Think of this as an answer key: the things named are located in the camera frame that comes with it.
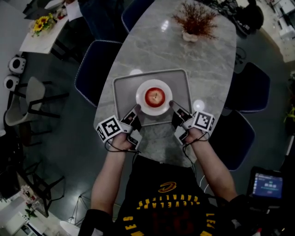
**blue pants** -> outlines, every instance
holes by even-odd
[[[79,0],[79,6],[96,40],[123,41],[124,0]]]

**plate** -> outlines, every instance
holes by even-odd
[[[165,102],[159,107],[151,107],[146,103],[145,94],[150,88],[160,88],[165,93]],[[150,79],[142,83],[136,92],[136,103],[141,106],[142,112],[150,116],[159,116],[169,109],[169,102],[172,100],[172,92],[169,86],[161,80]]]

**person's left hand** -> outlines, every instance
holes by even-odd
[[[132,143],[127,140],[126,133],[119,133],[114,136],[112,145],[120,150],[128,150],[132,147]]]

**blue chair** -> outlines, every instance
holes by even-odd
[[[262,111],[268,103],[271,81],[267,74],[253,63],[234,73],[224,107],[242,113]]]
[[[238,111],[220,116],[209,142],[230,171],[237,170],[251,148],[255,131]]]
[[[129,33],[154,0],[133,0],[122,14],[122,23]]]
[[[112,64],[122,46],[116,41],[96,40],[89,46],[75,79],[78,92],[97,106]]]

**yellow flower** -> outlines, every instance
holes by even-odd
[[[34,26],[34,32],[40,31],[43,28],[43,23],[42,22],[36,22]]]
[[[48,20],[49,20],[49,17],[40,17],[39,18],[39,22],[41,22],[42,24],[47,23]]]

